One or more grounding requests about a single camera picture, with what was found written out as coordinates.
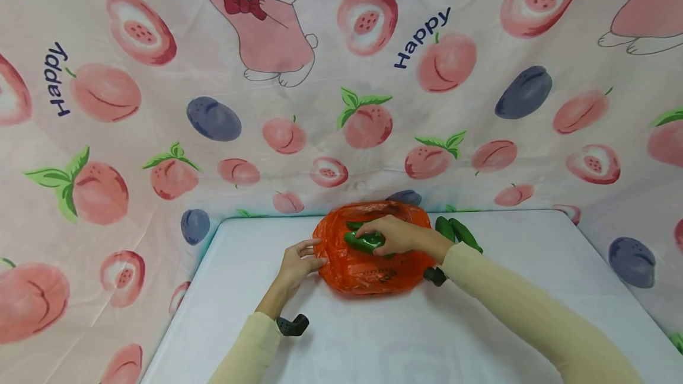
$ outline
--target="cartoon character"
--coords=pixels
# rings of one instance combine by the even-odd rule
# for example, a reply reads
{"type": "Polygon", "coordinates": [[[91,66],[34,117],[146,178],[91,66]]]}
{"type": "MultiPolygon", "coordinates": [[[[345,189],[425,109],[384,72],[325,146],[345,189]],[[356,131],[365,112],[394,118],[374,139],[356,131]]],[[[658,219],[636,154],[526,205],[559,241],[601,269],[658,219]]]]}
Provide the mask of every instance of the cartoon character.
{"type": "Polygon", "coordinates": [[[301,31],[296,0],[210,1],[237,31],[248,80],[278,78],[283,87],[291,88],[311,72],[318,38],[301,31]]]}
{"type": "Polygon", "coordinates": [[[628,0],[612,20],[599,46],[627,44],[631,55],[652,55],[683,44],[683,2],[628,0]]]}

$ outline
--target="sleeve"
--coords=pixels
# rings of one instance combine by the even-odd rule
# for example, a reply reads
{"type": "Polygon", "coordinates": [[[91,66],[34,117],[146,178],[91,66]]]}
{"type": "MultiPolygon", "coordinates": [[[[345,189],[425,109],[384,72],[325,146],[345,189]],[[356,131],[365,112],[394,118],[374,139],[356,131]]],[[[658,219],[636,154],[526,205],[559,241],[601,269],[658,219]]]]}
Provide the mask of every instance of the sleeve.
{"type": "Polygon", "coordinates": [[[251,314],[208,384],[260,384],[275,357],[280,336],[274,320],[264,313],[251,314]]]}
{"type": "Polygon", "coordinates": [[[642,384],[620,350],[590,322],[466,244],[449,249],[446,275],[547,358],[565,384],[642,384]]]}

